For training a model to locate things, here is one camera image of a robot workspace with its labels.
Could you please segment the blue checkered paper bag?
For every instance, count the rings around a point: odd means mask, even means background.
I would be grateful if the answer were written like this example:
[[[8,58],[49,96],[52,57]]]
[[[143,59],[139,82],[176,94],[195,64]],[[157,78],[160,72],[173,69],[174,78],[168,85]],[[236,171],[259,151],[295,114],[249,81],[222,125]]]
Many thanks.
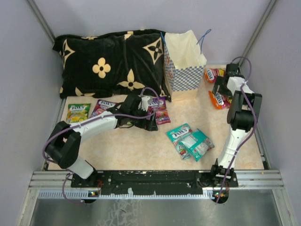
[[[202,47],[208,29],[197,39],[194,32],[161,34],[164,44],[164,70],[167,89],[172,101],[197,96],[207,64]]]

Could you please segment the orange snack packet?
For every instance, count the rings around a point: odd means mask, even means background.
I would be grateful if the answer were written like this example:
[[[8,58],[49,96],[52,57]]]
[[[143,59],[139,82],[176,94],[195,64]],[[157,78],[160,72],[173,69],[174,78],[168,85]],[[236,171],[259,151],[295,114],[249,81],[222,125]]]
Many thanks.
[[[204,75],[209,83],[215,83],[218,77],[223,77],[225,75],[225,68],[207,68],[205,69]]]
[[[212,105],[218,109],[218,110],[223,110],[223,109],[228,109],[231,105],[231,99],[219,94],[218,92],[214,94],[213,92],[209,91],[208,92],[210,100]]]

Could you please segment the red teal snack packet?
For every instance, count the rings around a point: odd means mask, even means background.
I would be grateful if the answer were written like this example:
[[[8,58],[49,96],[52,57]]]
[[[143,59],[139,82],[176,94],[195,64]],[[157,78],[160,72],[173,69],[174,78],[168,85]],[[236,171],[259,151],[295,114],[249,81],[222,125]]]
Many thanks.
[[[160,97],[159,99],[153,98],[148,106],[148,114],[156,111],[155,119],[157,125],[170,123],[170,117],[166,107],[166,98]]]

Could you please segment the purple snack packet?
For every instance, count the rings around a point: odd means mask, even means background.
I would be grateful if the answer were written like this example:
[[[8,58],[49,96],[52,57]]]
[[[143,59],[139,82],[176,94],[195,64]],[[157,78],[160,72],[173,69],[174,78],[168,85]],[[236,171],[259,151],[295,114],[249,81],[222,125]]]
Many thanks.
[[[90,118],[93,118],[95,116],[102,114],[104,111],[106,111],[107,109],[109,109],[111,107],[114,107],[116,104],[117,104],[116,102],[111,102],[111,101],[107,101],[107,100],[103,100],[103,99],[97,100],[97,103],[90,115]]]

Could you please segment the green Fox's candy bag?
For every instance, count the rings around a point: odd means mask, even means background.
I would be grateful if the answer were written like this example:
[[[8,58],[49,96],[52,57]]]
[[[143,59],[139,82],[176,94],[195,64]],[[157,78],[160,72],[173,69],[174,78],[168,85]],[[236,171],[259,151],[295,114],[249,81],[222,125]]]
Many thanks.
[[[69,104],[66,115],[67,123],[76,123],[88,119],[91,104]]]

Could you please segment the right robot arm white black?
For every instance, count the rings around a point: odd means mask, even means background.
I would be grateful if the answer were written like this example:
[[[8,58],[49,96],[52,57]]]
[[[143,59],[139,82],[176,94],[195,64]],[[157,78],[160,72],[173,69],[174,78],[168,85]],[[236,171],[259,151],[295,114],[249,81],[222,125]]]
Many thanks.
[[[238,151],[257,127],[262,95],[248,87],[238,64],[230,63],[226,65],[225,74],[216,78],[212,96],[218,98],[217,103],[231,99],[227,114],[228,137],[210,174],[211,183],[221,186],[233,181]]]

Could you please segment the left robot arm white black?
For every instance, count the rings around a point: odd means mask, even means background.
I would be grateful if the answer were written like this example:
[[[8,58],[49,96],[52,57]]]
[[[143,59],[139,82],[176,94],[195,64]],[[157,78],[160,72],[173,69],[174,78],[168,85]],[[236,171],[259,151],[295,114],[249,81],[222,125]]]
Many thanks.
[[[157,131],[155,113],[148,114],[152,100],[150,96],[130,94],[123,102],[98,116],[72,124],[57,123],[43,148],[44,156],[49,156],[49,161],[60,168],[78,175],[86,186],[94,186],[98,181],[96,169],[79,156],[80,145],[100,133],[128,123],[147,131]]]

